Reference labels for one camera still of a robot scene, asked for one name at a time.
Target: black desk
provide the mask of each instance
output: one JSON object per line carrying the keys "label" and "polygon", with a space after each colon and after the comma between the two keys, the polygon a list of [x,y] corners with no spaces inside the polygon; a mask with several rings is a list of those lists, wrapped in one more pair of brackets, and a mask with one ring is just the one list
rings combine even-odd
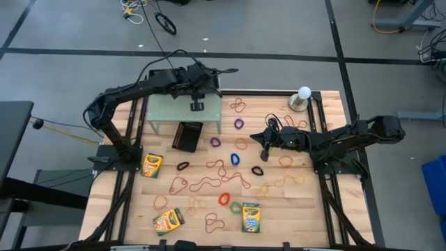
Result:
{"label": "black desk", "polygon": [[31,101],[0,102],[0,236],[11,212],[28,211],[29,201],[85,209],[88,197],[8,178],[31,116]]}

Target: wooden table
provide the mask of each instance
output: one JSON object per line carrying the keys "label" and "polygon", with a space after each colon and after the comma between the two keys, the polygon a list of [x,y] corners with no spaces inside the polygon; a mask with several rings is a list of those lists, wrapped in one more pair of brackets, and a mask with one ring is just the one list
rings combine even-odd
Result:
{"label": "wooden table", "polygon": [[[346,117],[339,92],[322,91],[321,94],[328,130],[344,126]],[[269,161],[263,162],[259,157],[261,145],[249,138],[250,134],[265,130],[265,116],[268,113],[276,114],[282,121],[285,115],[290,115],[297,124],[300,120],[309,120],[307,111],[300,113],[291,111],[287,103],[288,97],[285,96],[243,96],[246,108],[241,113],[237,113],[230,108],[230,104],[236,98],[237,96],[223,97],[222,134],[217,135],[214,124],[205,125],[196,153],[172,149],[177,123],[164,124],[161,127],[160,135],[155,135],[148,123],[144,125],[141,142],[144,145],[144,155],[149,152],[156,153],[163,155],[164,160],[158,179],[145,178],[139,174],[135,178],[125,235],[126,244],[153,245],[158,244],[159,240],[164,238],[170,245],[173,245],[178,239],[194,241],[197,245],[279,247],[284,241],[288,241],[292,247],[327,247],[329,245],[319,181],[312,168],[309,155],[273,149],[270,152]],[[129,110],[130,103],[125,103],[118,107],[114,115],[113,122],[121,134],[125,133]],[[245,122],[245,126],[241,130],[236,130],[233,126],[234,120],[237,118],[242,118]],[[320,132],[321,127],[318,124],[318,119],[316,121]],[[219,137],[222,140],[222,145],[213,148],[209,144],[211,137]],[[238,150],[235,147],[235,141],[240,137],[247,142],[245,150]],[[240,156],[241,162],[238,167],[231,165],[230,155],[232,153],[237,153]],[[279,158],[283,155],[292,157],[291,166],[282,167],[279,164]],[[198,183],[205,176],[219,178],[218,168],[207,168],[206,163],[220,158],[223,159],[228,171],[227,176],[240,172],[243,178],[251,184],[251,188],[245,189],[240,179],[234,178],[223,182],[218,188],[204,185],[198,192],[190,192],[186,188],[177,195],[169,194],[171,183],[177,176],[186,179],[189,185]],[[190,162],[190,166],[181,172],[177,171],[177,164],[184,161]],[[251,168],[255,165],[262,167],[265,172],[264,176],[255,176],[251,173]],[[263,184],[272,184],[284,176],[303,177],[305,182],[297,184],[287,179],[283,187],[269,187],[269,193],[265,197],[253,196],[252,189],[259,189]],[[79,239],[89,236],[109,210],[115,180],[116,172],[103,172],[95,180]],[[364,238],[373,243],[374,238],[360,180],[350,174],[338,175],[338,180],[344,212]],[[261,233],[241,232],[241,215],[233,214],[228,206],[220,206],[217,202],[223,192],[231,194],[231,201],[260,203]],[[155,210],[153,207],[153,201],[157,195],[164,195],[168,199],[167,205],[161,210]],[[207,207],[198,208],[194,215],[189,214],[187,208],[190,196],[204,200],[207,202]],[[157,205],[162,203],[163,199],[157,200]],[[171,208],[179,208],[186,223],[159,237],[153,229],[152,219]],[[216,213],[218,219],[224,221],[225,227],[207,234],[204,218],[208,213]],[[332,216],[336,239],[340,243],[337,217],[333,212]],[[120,217],[121,213],[118,212],[113,233],[115,239]]]}

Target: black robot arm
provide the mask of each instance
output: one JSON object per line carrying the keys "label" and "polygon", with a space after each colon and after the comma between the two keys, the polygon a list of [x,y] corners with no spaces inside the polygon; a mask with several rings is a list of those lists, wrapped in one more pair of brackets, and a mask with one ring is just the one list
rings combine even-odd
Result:
{"label": "black robot arm", "polygon": [[202,110],[197,102],[205,93],[219,93],[218,71],[195,63],[185,68],[152,70],[146,80],[122,87],[107,89],[98,95],[87,107],[90,124],[105,133],[116,149],[119,161],[130,162],[134,158],[134,146],[130,139],[122,136],[112,123],[115,109],[119,104],[136,100],[151,94],[169,94],[173,98],[181,95],[192,96],[192,110]]}
{"label": "black robot arm", "polygon": [[394,116],[356,120],[350,125],[328,132],[307,132],[292,126],[282,127],[276,117],[268,119],[267,124],[268,127],[263,132],[250,135],[262,145],[263,161],[268,161],[271,147],[279,147],[307,152],[313,161],[330,162],[371,144],[396,144],[406,135],[399,119]]}

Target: blue bin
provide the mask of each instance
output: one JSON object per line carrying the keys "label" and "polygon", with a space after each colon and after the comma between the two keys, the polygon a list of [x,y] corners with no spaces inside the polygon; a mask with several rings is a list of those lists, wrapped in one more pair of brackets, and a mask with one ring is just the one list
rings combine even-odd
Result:
{"label": "blue bin", "polygon": [[446,221],[441,222],[440,226],[441,226],[441,232],[443,232],[443,237],[445,238],[446,241]]}
{"label": "blue bin", "polygon": [[422,166],[433,209],[438,215],[446,215],[446,155]]}

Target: purple rubber band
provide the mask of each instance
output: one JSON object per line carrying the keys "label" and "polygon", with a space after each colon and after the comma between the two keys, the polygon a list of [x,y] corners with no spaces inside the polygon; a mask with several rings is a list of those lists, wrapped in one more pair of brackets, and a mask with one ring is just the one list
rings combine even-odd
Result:
{"label": "purple rubber band", "polygon": [[213,147],[217,147],[217,146],[221,146],[222,142],[217,137],[212,137],[210,139],[210,145]]}
{"label": "purple rubber band", "polygon": [[234,121],[234,127],[235,127],[236,129],[241,129],[244,125],[245,125],[245,122],[243,122],[242,119],[236,119],[236,120]]}

